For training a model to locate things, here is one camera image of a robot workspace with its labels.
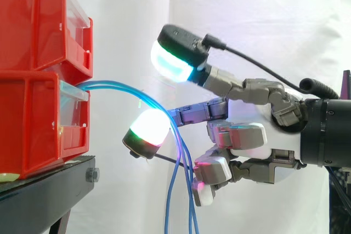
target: white curtain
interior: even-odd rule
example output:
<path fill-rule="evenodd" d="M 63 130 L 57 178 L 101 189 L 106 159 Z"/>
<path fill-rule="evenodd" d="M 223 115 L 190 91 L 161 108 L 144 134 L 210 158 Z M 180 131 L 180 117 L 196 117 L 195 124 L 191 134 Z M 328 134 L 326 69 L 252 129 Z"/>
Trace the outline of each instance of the white curtain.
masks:
<path fill-rule="evenodd" d="M 339 34 L 339 0 L 78 0 L 94 20 L 94 79 L 143 89 L 166 108 L 213 95 L 190 83 L 174 85 L 150 62 L 153 41 L 165 23 L 204 36 L 211 33 L 298 84 L 317 78 L 340 90 L 347 68 Z M 238 78 L 269 78 L 225 52 L 210 63 Z M 134 159 L 121 140 L 146 108 L 130 95 L 92 92 L 90 152 L 100 181 L 71 212 L 70 233 L 163 233 L 165 200 L 173 164 Z M 205 124 L 180 130 L 193 159 L 212 146 Z M 160 153 L 176 156 L 169 136 Z M 197 208 L 200 233 L 327 234 L 328 178 L 309 165 L 276 185 L 248 180 L 220 189 L 212 206 Z M 179 171 L 172 196 L 170 233 L 188 232 L 188 194 Z"/>

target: black cable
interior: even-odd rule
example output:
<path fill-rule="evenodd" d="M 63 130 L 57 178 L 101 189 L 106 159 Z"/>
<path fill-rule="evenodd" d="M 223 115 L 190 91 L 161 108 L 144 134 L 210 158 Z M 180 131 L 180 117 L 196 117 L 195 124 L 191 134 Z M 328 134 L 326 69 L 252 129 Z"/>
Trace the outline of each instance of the black cable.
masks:
<path fill-rule="evenodd" d="M 158 158 L 160 158 L 160 159 L 169 161 L 169 162 L 171 162 L 171 163 L 173 163 L 173 164 L 175 164 L 175 163 L 177 162 L 177 160 L 172 159 L 172 158 L 170 158 L 170 157 L 168 157 L 168 156 L 160 155 L 159 153 L 156 153 L 155 156 L 158 157 Z M 181 167 L 184 167 L 184 164 L 183 164 L 182 162 L 180 162 L 179 165 L 180 165 Z"/>
<path fill-rule="evenodd" d="M 325 84 L 315 80 L 315 79 L 303 79 L 300 82 L 299 87 L 296 86 L 295 84 L 289 82 L 287 79 L 281 77 L 279 74 L 275 73 L 271 69 L 267 68 L 266 66 L 262 65 L 258 61 L 255 61 L 253 58 L 245 55 L 244 53 L 238 52 L 237 50 L 227 47 L 227 44 L 222 42 L 220 39 L 213 37 L 209 34 L 207 34 L 201 44 L 205 46 L 206 48 L 215 48 L 215 49 L 221 49 L 221 50 L 226 50 L 228 52 L 231 52 L 239 57 L 242 57 L 243 59 L 247 60 L 248 62 L 251 62 L 252 64 L 256 65 L 260 69 L 264 70 L 265 72 L 271 74 L 273 77 L 277 78 L 280 80 L 282 83 L 288 85 L 289 87 L 293 88 L 294 90 L 302 93 L 302 94 L 313 94 L 321 99 L 339 99 L 338 94 L 331 89 L 330 87 L 326 86 Z"/>
<path fill-rule="evenodd" d="M 343 205 L 345 206 L 347 212 L 351 215 L 351 200 L 350 198 L 346 195 L 346 193 L 343 191 L 338 179 L 336 178 L 333 170 L 330 167 L 325 167 L 327 171 L 329 172 L 330 179 L 333 181 L 335 190 L 338 193 L 340 200 L 342 201 Z"/>
<path fill-rule="evenodd" d="M 293 88 L 294 90 L 302 93 L 302 94 L 309 94 L 308 92 L 306 92 L 305 90 L 301 89 L 300 87 L 296 86 L 295 84 L 289 82 L 287 79 L 281 77 L 279 74 L 275 73 L 274 71 L 272 71 L 271 69 L 267 68 L 266 66 L 262 65 L 261 63 L 259 63 L 258 61 L 255 61 L 253 58 L 245 55 L 244 53 L 238 52 L 237 50 L 231 48 L 231 47 L 225 47 L 225 50 L 231 53 L 234 53 L 235 55 L 242 57 L 243 59 L 251 62 L 252 64 L 255 64 L 257 67 L 259 67 L 260 69 L 264 70 L 265 72 L 271 74 L 273 77 L 277 78 L 278 80 L 280 80 L 282 83 L 285 83 L 286 85 L 288 85 L 289 87 Z"/>

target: metal frame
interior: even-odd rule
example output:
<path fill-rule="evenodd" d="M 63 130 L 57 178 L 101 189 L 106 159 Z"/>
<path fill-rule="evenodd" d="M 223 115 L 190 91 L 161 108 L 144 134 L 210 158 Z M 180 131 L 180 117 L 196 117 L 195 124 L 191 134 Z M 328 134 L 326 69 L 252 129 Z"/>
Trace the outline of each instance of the metal frame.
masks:
<path fill-rule="evenodd" d="M 70 209 L 94 188 L 94 156 L 28 180 L 0 184 L 0 233 L 66 232 Z"/>

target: red plastic drawer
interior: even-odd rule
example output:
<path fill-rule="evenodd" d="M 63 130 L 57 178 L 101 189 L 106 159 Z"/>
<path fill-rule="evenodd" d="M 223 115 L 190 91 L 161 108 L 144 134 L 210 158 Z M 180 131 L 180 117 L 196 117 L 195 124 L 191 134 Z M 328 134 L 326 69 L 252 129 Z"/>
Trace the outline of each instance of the red plastic drawer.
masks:
<path fill-rule="evenodd" d="M 76 0 L 0 0 L 0 70 L 49 70 L 77 84 L 92 77 L 93 35 Z"/>
<path fill-rule="evenodd" d="M 54 72 L 0 71 L 0 181 L 26 178 L 87 152 L 89 104 L 89 93 Z"/>

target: blue wire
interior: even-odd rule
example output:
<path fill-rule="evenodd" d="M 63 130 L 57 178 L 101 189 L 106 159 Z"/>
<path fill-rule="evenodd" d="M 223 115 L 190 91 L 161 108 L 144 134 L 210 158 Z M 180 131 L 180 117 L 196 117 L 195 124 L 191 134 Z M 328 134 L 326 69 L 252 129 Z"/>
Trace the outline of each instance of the blue wire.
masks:
<path fill-rule="evenodd" d="M 183 148 L 186 152 L 186 155 L 188 157 L 189 160 L 189 174 L 190 174 L 190 182 L 193 183 L 194 180 L 194 170 L 193 170 L 193 161 L 191 160 L 191 155 L 189 152 L 188 147 L 186 146 L 184 140 L 182 139 L 182 143 L 183 143 Z M 195 229 L 195 233 L 199 234 L 199 226 L 197 224 L 197 218 L 196 218 L 196 213 L 195 213 L 195 207 L 194 207 L 194 200 L 193 197 L 191 197 L 191 199 L 189 200 L 189 233 L 192 233 L 192 218 L 194 220 L 194 229 Z"/>
<path fill-rule="evenodd" d="M 183 139 L 180 136 L 180 133 L 179 133 L 179 130 L 178 130 L 176 123 L 174 122 L 173 118 L 169 115 L 169 113 L 157 101 L 155 101 L 153 98 L 149 97 L 147 94 L 145 94 L 145 93 L 143 93 L 143 92 L 141 92 L 141 91 L 139 91 L 131 86 L 123 84 L 123 83 L 114 82 L 114 81 L 90 81 L 90 82 L 82 83 L 82 84 L 78 85 L 78 87 L 82 88 L 84 90 L 114 89 L 114 90 L 120 90 L 123 92 L 127 92 L 127 93 L 133 94 L 134 96 L 142 99 L 150 107 L 154 107 L 154 108 L 158 108 L 158 109 L 162 110 L 168 116 L 169 120 L 171 121 L 172 133 L 176 138 L 177 161 L 176 161 L 176 164 L 175 164 L 175 167 L 173 170 L 171 182 L 169 184 L 169 188 L 168 188 L 168 192 L 167 192 L 165 234 L 168 234 L 169 209 L 170 209 L 170 203 L 171 203 L 171 194 L 172 194 L 174 181 L 176 179 L 176 174 L 177 174 L 177 170 L 178 170 L 179 163 L 180 163 L 180 158 L 183 159 L 186 184 L 188 187 L 188 194 L 189 194 L 189 233 L 191 233 L 191 230 L 192 230 L 191 221 L 192 221 L 192 217 L 194 217 L 195 232 L 196 232 L 196 234 L 198 234 L 199 230 L 198 230 L 198 225 L 197 225 L 197 220 L 196 220 L 193 193 L 191 191 L 191 182 L 193 180 L 193 173 L 192 173 L 193 167 L 192 167 L 191 157 L 190 157 L 189 150 L 186 147 L 186 144 L 184 143 Z M 190 179 L 189 179 L 184 150 L 188 156 L 189 167 L 191 168 Z"/>

